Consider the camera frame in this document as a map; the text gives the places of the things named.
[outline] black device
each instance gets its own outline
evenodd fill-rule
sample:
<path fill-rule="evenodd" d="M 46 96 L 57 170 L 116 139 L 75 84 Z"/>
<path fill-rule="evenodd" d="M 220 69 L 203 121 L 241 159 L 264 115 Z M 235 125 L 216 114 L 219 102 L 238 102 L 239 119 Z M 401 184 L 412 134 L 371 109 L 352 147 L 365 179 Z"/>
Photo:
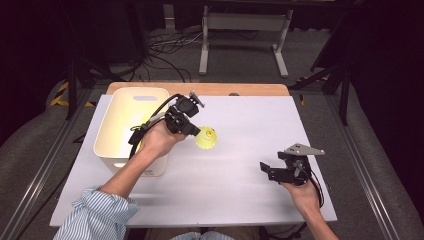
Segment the black device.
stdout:
<path fill-rule="evenodd" d="M 177 98 L 175 104 L 171 105 L 165 113 L 158 114 L 159 111 L 168 104 L 172 99 Z M 149 129 L 161 120 L 166 122 L 166 127 L 171 133 L 182 133 L 185 135 L 197 136 L 200 129 L 192 124 L 189 118 L 199 113 L 199 107 L 205 107 L 194 91 L 190 92 L 189 97 L 181 94 L 175 94 L 168 98 L 162 105 L 152 114 L 150 119 L 142 124 L 131 128 L 132 134 L 129 144 L 133 145 L 130 158 L 135 154 L 138 144 L 143 139 Z"/>
<path fill-rule="evenodd" d="M 323 150 L 314 149 L 299 143 L 278 152 L 278 158 L 284 160 L 287 168 L 271 168 L 260 162 L 261 170 L 268 174 L 270 181 L 302 185 L 312 177 L 312 170 L 307 155 L 323 155 Z"/>

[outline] shirt cuff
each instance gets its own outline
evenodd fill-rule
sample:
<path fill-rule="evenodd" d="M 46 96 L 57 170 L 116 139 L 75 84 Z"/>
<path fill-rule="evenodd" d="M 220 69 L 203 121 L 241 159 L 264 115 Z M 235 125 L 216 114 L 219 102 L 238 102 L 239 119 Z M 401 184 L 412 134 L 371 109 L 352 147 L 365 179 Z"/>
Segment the shirt cuff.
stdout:
<path fill-rule="evenodd" d="M 100 188 L 101 186 L 94 186 L 85 189 L 81 198 L 72 203 L 73 207 L 75 209 L 85 207 L 123 225 L 140 210 L 140 206 L 133 199 L 100 192 Z"/>

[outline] yellow ball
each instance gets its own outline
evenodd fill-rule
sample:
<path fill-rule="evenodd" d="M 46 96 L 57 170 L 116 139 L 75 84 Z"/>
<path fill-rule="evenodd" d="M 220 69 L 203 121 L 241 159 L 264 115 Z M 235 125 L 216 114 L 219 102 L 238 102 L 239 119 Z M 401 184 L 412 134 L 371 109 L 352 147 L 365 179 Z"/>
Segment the yellow ball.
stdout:
<path fill-rule="evenodd" d="M 218 136 L 213 128 L 200 127 L 200 133 L 197 134 L 194 141 L 201 149 L 211 149 L 218 141 Z"/>

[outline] hand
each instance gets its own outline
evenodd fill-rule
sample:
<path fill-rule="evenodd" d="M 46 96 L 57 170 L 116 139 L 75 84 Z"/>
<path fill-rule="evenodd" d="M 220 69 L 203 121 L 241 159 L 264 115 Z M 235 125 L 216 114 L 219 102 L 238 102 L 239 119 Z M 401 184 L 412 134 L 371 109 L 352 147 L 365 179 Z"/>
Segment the hand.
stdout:
<path fill-rule="evenodd" d="M 308 180 L 305 184 L 300 186 L 290 183 L 280 184 L 289 191 L 294 205 L 302 216 L 305 217 L 308 213 L 320 211 L 317 191 L 311 180 Z"/>
<path fill-rule="evenodd" d="M 157 159 L 168 154 L 177 142 L 184 140 L 186 137 L 182 133 L 171 133 L 166 127 L 165 121 L 162 120 L 144 135 L 137 153 L 143 151 L 143 154 L 148 153 L 153 159 Z"/>

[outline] striped sleeve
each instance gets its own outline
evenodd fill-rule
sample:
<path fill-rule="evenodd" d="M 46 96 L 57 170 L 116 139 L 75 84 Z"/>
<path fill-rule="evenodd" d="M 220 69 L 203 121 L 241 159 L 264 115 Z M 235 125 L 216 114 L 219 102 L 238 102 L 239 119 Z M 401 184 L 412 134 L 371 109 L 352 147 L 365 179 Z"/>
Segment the striped sleeve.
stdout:
<path fill-rule="evenodd" d="M 87 188 L 73 203 L 74 210 L 59 228 L 54 240 L 123 239 L 125 224 L 140 209 L 132 199 Z"/>

